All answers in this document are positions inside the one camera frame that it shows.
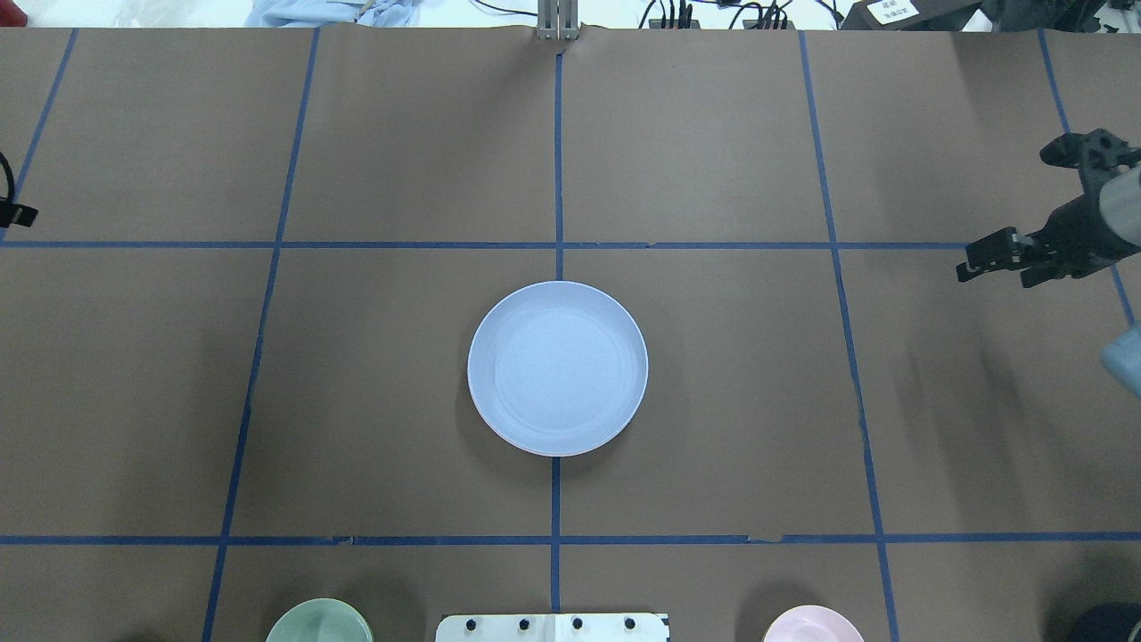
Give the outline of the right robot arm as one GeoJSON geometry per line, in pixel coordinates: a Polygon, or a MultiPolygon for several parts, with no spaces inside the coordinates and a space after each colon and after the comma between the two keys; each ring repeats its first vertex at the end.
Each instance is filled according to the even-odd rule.
{"type": "Polygon", "coordinates": [[[1008,225],[966,243],[955,267],[958,282],[1015,273],[1023,289],[1117,273],[1136,259],[1138,146],[1104,128],[1059,135],[1038,152],[1047,166],[1079,174],[1081,194],[1053,209],[1035,231],[1008,225]]]}

